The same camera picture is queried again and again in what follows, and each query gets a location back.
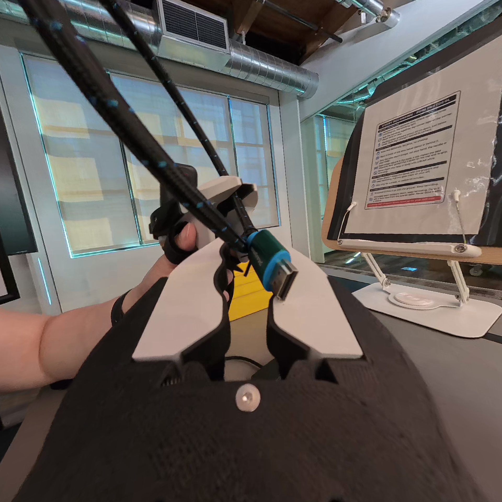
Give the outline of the black wristband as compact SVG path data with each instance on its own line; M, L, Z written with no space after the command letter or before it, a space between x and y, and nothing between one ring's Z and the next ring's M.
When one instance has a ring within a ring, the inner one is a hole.
M115 326L117 323L119 323L123 317L124 317L124 311L123 311L123 302L126 298L126 296L128 295L128 293L130 292L127 291L125 293L123 293L122 295L120 295L114 302L114 304L112 305L111 307L111 311L110 311L110 322L111 322L111 326Z

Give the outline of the yellow plastic bin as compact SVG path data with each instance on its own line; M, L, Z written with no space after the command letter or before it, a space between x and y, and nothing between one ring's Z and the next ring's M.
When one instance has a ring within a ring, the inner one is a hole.
M253 268L245 277L244 273L235 273L234 293L229 305L229 320L234 321L267 309L271 292L267 292Z

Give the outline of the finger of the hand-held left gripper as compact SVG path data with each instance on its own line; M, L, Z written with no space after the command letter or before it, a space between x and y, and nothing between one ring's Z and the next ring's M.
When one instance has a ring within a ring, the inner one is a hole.
M259 194L256 184L241 184L236 190L235 194L240 198L242 206L248 215L251 215L258 204Z
M242 180L236 176L220 176L198 186L199 192L212 204L220 204L242 186Z

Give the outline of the silver ventilation duct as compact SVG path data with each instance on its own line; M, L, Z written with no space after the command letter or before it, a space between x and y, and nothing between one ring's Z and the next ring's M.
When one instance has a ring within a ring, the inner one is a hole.
M77 32L87 39L135 50L100 1L59 1ZM229 38L226 19L182 1L154 1L147 9L116 1L152 52L163 59L229 75L300 98L312 97L319 76ZM1 16L29 24L19 1L1 1Z

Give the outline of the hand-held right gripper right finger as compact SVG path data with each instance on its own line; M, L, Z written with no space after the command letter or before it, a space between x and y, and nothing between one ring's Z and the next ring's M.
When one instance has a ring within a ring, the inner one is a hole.
M298 270L284 300L271 298L267 348L285 379L297 361L359 360L363 351L329 282L304 254L291 253Z

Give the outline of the wooden document stand white base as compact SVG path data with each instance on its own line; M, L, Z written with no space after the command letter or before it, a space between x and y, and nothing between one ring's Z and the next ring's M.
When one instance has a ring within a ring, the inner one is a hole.
M481 248L452 242L374 242L338 236L328 238L340 185L343 159L333 170L322 224L323 243L334 250L361 252L376 277L378 285L367 286L355 293L368 309L399 318L432 330L460 338L481 338L501 320L501 305L475 299L461 271L460 262L482 257ZM423 290L392 283L378 265L373 254L412 255L419 258L447 259L457 288L455 294Z

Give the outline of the black wall monitor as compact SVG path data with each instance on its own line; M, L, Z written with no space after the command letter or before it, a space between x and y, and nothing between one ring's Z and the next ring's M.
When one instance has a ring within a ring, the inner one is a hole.
M13 150L1 115L1 304L21 298L9 257L37 252Z

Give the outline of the clear bag with label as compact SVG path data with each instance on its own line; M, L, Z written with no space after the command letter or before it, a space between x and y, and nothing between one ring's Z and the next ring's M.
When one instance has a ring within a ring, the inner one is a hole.
M365 110L346 234L476 234L501 101L485 45Z

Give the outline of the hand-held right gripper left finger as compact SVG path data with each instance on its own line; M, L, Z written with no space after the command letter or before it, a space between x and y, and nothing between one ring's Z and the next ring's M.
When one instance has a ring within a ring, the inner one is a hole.
M224 242L214 240L169 275L133 352L135 362L197 362L211 380L224 380L231 333Z

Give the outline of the large window with blinds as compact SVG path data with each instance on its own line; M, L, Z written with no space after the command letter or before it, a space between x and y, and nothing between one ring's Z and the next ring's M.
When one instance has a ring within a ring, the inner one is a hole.
M96 113L63 68L24 55L24 71L72 256L149 245L160 187ZM109 73L118 90L198 185L218 177L188 122L159 83ZM269 107L221 93L180 88L224 167L257 186L258 228L279 225Z
M320 199L321 220L325 207L333 170L343 157L354 123L329 116L314 116L316 166Z

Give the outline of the person's left hand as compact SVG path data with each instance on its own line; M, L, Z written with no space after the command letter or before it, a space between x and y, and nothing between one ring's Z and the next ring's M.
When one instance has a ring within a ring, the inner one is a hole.
M135 287L134 292L142 296L154 283L166 278L185 258L196 250L197 230L193 223L178 225L180 232L174 235L173 231L166 237L162 256L155 262L145 275L141 283Z

